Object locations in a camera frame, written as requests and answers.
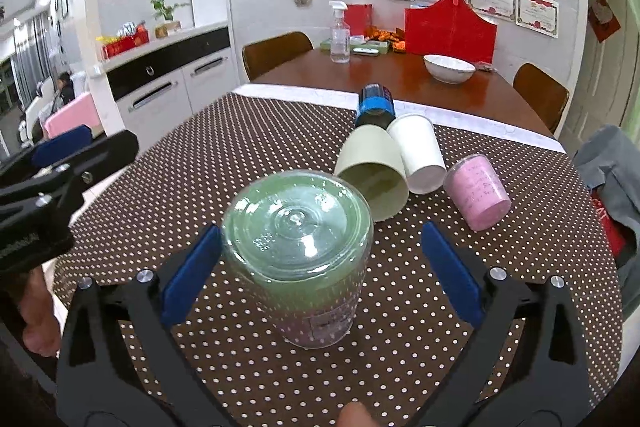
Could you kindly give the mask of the left hand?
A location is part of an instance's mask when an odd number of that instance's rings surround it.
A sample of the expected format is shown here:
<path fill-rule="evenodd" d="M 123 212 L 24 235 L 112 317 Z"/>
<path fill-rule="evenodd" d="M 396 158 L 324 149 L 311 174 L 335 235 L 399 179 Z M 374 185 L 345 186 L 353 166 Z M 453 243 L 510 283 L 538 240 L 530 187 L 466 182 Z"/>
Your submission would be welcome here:
<path fill-rule="evenodd" d="M 52 295 L 47 288 L 41 267 L 28 273 L 18 309 L 25 322 L 25 347 L 35 355 L 54 357 L 61 347 L 61 329 L 58 319 L 54 316 Z"/>

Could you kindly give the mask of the right hand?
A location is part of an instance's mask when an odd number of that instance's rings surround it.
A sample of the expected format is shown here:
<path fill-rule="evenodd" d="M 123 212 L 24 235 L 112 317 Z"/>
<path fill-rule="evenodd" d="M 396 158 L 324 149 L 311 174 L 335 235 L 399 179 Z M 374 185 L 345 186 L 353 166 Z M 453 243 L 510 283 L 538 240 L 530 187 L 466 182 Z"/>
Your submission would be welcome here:
<path fill-rule="evenodd" d="M 366 407 L 357 401 L 347 403 L 336 421 L 337 427 L 378 427 Z"/>

